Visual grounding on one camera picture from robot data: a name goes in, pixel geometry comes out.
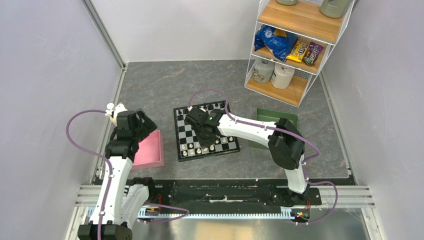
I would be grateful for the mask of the black white chessboard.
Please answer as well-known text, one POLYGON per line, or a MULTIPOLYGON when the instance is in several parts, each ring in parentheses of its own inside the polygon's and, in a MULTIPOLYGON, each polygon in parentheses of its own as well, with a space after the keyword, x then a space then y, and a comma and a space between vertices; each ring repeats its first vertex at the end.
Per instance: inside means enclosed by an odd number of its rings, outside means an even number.
POLYGON ((226 114, 225 100, 173 109, 177 157, 179 162, 240 151, 238 139, 221 134, 213 123, 226 114))

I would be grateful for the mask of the pink plastic tray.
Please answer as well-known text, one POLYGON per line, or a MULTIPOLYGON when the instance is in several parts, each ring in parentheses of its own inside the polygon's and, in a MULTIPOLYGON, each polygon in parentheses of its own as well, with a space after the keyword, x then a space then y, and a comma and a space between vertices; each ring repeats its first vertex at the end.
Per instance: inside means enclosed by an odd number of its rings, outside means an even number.
POLYGON ((132 171, 163 167, 165 165, 164 140, 160 130, 153 131, 139 143, 132 171))

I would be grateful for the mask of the green plastic tray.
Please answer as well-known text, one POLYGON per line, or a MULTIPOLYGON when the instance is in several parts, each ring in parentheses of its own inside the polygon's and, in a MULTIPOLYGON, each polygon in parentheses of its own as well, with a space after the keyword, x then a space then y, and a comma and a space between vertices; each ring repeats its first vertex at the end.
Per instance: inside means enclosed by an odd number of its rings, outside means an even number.
POLYGON ((278 122, 280 118, 288 119, 294 127, 298 128, 298 116, 296 114, 269 110, 264 108, 256 109, 255 119, 261 122, 278 122))

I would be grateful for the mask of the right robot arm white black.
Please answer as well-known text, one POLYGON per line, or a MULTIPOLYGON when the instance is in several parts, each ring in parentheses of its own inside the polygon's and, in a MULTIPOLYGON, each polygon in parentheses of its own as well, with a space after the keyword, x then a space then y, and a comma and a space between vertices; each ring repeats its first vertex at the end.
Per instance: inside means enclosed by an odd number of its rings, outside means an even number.
POLYGON ((269 149, 273 162, 281 167, 287 177, 289 200, 300 205, 309 198, 310 184, 302 162, 305 145, 313 144, 305 139, 286 118, 275 121, 258 121, 238 117, 227 110, 189 106, 184 122, 194 130, 200 145, 209 147, 219 136, 236 137, 258 143, 269 149))

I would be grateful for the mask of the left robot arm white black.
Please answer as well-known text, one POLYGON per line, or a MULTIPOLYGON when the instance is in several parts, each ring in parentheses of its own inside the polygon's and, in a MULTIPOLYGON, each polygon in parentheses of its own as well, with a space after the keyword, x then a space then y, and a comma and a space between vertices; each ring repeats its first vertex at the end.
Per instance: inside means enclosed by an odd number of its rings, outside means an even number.
POLYGON ((105 147, 105 176, 94 212, 79 226, 80 240, 131 240, 132 228, 143 204, 157 198, 150 177, 134 178, 128 184, 139 144, 157 129, 142 109, 108 112, 115 128, 105 147))

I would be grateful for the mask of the white jug with label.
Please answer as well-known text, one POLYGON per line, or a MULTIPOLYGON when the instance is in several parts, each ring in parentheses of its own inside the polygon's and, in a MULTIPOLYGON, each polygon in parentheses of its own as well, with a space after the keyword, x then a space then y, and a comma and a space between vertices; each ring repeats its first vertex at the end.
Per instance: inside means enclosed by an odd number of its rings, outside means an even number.
POLYGON ((253 66, 252 78, 258 83, 266 84, 270 81, 274 68, 274 62, 261 59, 253 66))

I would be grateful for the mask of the white paper roll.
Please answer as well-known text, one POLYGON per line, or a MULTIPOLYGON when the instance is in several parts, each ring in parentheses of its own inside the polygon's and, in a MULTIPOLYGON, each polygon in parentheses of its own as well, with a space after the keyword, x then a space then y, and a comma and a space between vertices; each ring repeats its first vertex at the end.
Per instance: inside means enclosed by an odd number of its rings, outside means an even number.
POLYGON ((289 86, 294 73, 295 68, 284 66, 282 64, 276 64, 274 66, 270 81, 275 88, 286 89, 289 86))

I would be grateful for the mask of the blue snack bag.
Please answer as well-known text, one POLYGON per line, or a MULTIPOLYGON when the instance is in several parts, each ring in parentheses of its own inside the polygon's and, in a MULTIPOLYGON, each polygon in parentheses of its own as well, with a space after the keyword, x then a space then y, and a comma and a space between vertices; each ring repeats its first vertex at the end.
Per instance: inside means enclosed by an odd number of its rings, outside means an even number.
POLYGON ((295 33, 263 25, 254 36, 254 50, 266 47, 274 57, 285 62, 298 40, 295 33))

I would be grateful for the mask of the yellow candy bag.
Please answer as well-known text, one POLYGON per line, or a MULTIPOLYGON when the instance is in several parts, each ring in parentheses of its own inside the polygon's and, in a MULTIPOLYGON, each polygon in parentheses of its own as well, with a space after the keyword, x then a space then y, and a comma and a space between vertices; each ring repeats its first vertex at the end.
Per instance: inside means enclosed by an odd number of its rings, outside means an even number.
POLYGON ((306 44, 298 40, 296 44, 294 45, 294 47, 292 48, 290 54, 286 56, 286 60, 301 63, 308 48, 309 48, 309 44, 306 44))

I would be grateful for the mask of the brown candy bag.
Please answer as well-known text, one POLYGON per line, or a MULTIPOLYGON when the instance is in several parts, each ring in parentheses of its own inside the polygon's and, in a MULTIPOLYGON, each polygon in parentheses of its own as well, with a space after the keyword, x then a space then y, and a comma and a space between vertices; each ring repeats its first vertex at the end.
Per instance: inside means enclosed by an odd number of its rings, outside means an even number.
POLYGON ((308 66, 314 66, 324 47, 318 43, 310 42, 302 61, 308 66))

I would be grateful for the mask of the grey green bottle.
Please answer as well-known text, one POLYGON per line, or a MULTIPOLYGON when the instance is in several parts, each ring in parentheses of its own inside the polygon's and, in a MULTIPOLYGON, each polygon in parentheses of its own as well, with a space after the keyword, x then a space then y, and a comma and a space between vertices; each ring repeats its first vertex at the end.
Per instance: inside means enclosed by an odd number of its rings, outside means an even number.
POLYGON ((338 19, 345 14, 350 3, 350 0, 324 0, 319 10, 329 18, 338 19))

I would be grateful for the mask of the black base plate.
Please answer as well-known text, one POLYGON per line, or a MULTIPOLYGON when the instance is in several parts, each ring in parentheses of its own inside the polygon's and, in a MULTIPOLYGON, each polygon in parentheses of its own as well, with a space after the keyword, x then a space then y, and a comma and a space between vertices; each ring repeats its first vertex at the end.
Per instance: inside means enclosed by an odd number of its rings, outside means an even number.
POLYGON ((152 179, 147 183, 148 203, 175 206, 191 213, 274 213, 279 207, 320 206, 317 187, 304 196, 289 191, 286 179, 152 179))

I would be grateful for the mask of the aluminium corner rail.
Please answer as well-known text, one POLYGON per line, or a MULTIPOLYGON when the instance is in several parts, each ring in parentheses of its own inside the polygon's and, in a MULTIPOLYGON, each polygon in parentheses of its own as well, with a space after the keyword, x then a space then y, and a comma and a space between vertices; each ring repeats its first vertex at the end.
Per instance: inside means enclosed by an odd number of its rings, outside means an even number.
POLYGON ((94 25, 96 26, 99 34, 101 35, 103 41, 105 42, 106 46, 108 47, 110 53, 112 54, 112 57, 114 58, 115 62, 118 64, 118 66, 125 70, 127 67, 127 64, 123 60, 121 54, 119 53, 116 45, 114 44, 105 24, 103 23, 101 16, 99 15, 94 3, 92 0, 82 0, 82 3, 84 7, 86 8, 89 16, 91 17, 94 25))

